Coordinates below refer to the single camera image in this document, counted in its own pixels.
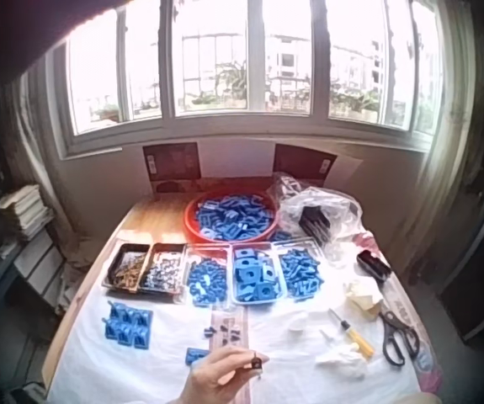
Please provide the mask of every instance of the blue plastic part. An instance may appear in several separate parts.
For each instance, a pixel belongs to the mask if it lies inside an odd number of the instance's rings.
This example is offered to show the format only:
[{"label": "blue plastic part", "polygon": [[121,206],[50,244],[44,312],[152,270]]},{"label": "blue plastic part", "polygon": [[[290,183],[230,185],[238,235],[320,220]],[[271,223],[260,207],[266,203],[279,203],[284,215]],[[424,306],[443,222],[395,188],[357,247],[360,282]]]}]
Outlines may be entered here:
[{"label": "blue plastic part", "polygon": [[275,281],[274,267],[268,263],[262,266],[262,281],[273,283]]},{"label": "blue plastic part", "polygon": [[209,353],[207,349],[188,348],[185,353],[185,364],[191,366],[193,362],[206,357]]},{"label": "blue plastic part", "polygon": [[202,234],[204,237],[212,238],[215,240],[217,238],[217,232],[209,229],[208,227],[211,227],[211,225],[201,228],[200,234]]},{"label": "blue plastic part", "polygon": [[236,279],[242,284],[256,284],[262,278],[262,265],[235,268]]},{"label": "blue plastic part", "polygon": [[133,330],[133,346],[138,349],[148,349],[150,344],[150,328],[135,327]]},{"label": "blue plastic part", "polygon": [[127,306],[123,303],[113,303],[112,301],[109,301],[108,303],[110,305],[109,318],[117,318],[121,320]]},{"label": "blue plastic part", "polygon": [[118,339],[120,321],[116,318],[103,318],[102,320],[105,323],[105,337],[107,339]]},{"label": "blue plastic part", "polygon": [[207,199],[195,214],[203,236],[227,241],[256,237],[271,225],[273,218],[274,213],[266,209],[260,195]]},{"label": "blue plastic part", "polygon": [[130,324],[121,323],[118,328],[118,343],[130,347],[132,344],[133,327]]},{"label": "blue plastic part", "polygon": [[268,238],[271,242],[285,242],[287,240],[291,240],[292,235],[289,232],[277,230]]},{"label": "blue plastic part", "polygon": [[255,253],[255,250],[253,250],[252,248],[239,248],[234,252],[234,257],[236,259],[250,258],[250,257],[256,258],[257,254]]},{"label": "blue plastic part", "polygon": [[128,307],[122,303],[109,302],[111,310],[105,323],[105,337],[120,345],[148,349],[153,312]]},{"label": "blue plastic part", "polygon": [[206,307],[225,301],[226,267],[212,258],[193,263],[189,269],[187,285],[195,306]]},{"label": "blue plastic part", "polygon": [[252,284],[237,283],[236,285],[236,297],[239,300],[250,301],[254,297],[255,286]]},{"label": "blue plastic part", "polygon": [[133,324],[133,317],[135,316],[135,309],[131,307],[126,307],[124,311],[122,311],[122,322],[125,324]]},{"label": "blue plastic part", "polygon": [[153,313],[149,310],[135,310],[133,324],[139,327],[150,327],[152,325]]},{"label": "blue plastic part", "polygon": [[[239,251],[233,254],[239,257]],[[252,250],[255,258],[238,258],[234,261],[234,276],[232,277],[234,298],[239,304],[260,304],[276,301],[283,291],[279,276],[273,266],[272,258],[263,251]]]},{"label": "blue plastic part", "polygon": [[317,293],[323,283],[318,273],[320,263],[307,250],[291,249],[279,260],[291,296],[304,300]]},{"label": "blue plastic part", "polygon": [[274,284],[270,282],[261,282],[257,284],[254,294],[257,300],[270,300],[276,297]]}]

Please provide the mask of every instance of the window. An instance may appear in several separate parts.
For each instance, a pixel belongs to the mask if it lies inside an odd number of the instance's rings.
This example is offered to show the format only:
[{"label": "window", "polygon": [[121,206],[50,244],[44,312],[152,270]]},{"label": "window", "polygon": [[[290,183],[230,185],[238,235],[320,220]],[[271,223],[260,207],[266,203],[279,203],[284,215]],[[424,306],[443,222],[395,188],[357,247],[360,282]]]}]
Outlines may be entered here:
[{"label": "window", "polygon": [[186,0],[173,21],[179,113],[247,108],[247,0]]},{"label": "window", "polygon": [[330,36],[329,115],[381,123],[386,40],[384,3],[374,0],[327,0]]},{"label": "window", "polygon": [[383,123],[407,129],[412,115],[414,46],[407,0],[385,0],[388,74]]},{"label": "window", "polygon": [[55,50],[66,143],[86,152],[210,130],[433,135],[439,18],[433,0],[133,0]]},{"label": "window", "polygon": [[116,79],[116,12],[108,11],[73,31],[68,43],[68,82],[76,133],[121,121]]},{"label": "window", "polygon": [[161,117],[158,29],[159,0],[135,0],[71,33],[68,87],[76,135],[123,121]]},{"label": "window", "polygon": [[414,130],[434,135],[442,98],[442,61],[436,15],[420,2],[413,2],[412,11],[418,28],[419,49],[418,109]]},{"label": "window", "polygon": [[311,111],[309,0],[263,0],[268,112]]},{"label": "window", "polygon": [[125,70],[130,120],[161,116],[159,94],[159,2],[135,0],[125,10]]}]

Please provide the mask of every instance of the wall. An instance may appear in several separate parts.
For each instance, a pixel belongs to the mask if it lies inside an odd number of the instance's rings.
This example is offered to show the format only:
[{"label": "wall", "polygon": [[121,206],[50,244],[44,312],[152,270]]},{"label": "wall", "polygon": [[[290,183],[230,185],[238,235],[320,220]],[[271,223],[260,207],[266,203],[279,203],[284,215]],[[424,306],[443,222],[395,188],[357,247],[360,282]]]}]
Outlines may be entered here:
[{"label": "wall", "polygon": [[[414,151],[374,146],[353,146],[332,141],[281,141],[295,146],[363,160],[345,182],[337,171],[327,177],[328,185],[351,194],[364,209],[364,224],[385,249],[393,231],[407,212],[407,202],[423,163],[424,155]],[[49,142],[51,176],[62,203],[83,233],[106,240],[125,213],[139,199],[152,194],[142,146],[122,151],[61,161]],[[254,170],[271,170],[273,153],[270,141],[221,139],[199,141],[201,168],[225,167],[226,177]],[[334,165],[340,168],[340,158]]]}]

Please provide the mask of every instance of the wooden table surface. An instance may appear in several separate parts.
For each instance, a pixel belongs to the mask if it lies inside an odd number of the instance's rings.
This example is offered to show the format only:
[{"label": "wooden table surface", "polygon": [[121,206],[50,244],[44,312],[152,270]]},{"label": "wooden table surface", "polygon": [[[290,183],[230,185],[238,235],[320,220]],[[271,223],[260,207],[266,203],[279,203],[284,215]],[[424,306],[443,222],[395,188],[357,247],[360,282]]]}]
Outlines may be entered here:
[{"label": "wooden table surface", "polygon": [[109,258],[117,237],[124,231],[135,231],[150,234],[153,242],[186,242],[183,231],[183,210],[194,197],[195,194],[165,194],[156,201],[139,202],[120,222],[88,271],[49,347],[41,370],[47,390],[51,387],[62,350],[75,319],[96,282],[105,260]]}]

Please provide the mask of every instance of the curtain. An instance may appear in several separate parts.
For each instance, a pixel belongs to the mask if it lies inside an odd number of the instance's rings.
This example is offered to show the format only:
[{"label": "curtain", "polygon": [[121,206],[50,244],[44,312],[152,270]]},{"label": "curtain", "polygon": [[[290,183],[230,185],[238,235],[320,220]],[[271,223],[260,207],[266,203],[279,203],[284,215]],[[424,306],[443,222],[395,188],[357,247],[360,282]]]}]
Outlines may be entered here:
[{"label": "curtain", "polygon": [[457,195],[467,158],[467,147],[476,142],[471,130],[474,95],[483,77],[476,75],[476,47],[470,6],[438,2],[439,32],[444,51],[444,96],[439,128],[433,139],[410,214],[398,226],[386,257],[404,278],[431,246],[439,226]]},{"label": "curtain", "polygon": [[80,237],[74,230],[71,215],[59,199],[53,186],[49,165],[45,164],[43,133],[38,125],[42,110],[35,93],[37,86],[31,77],[37,77],[33,66],[17,80],[0,90],[0,141],[17,186],[37,183],[45,204],[51,207],[55,218],[49,225],[50,233],[67,262],[81,272],[88,270],[98,253],[98,244]]}]

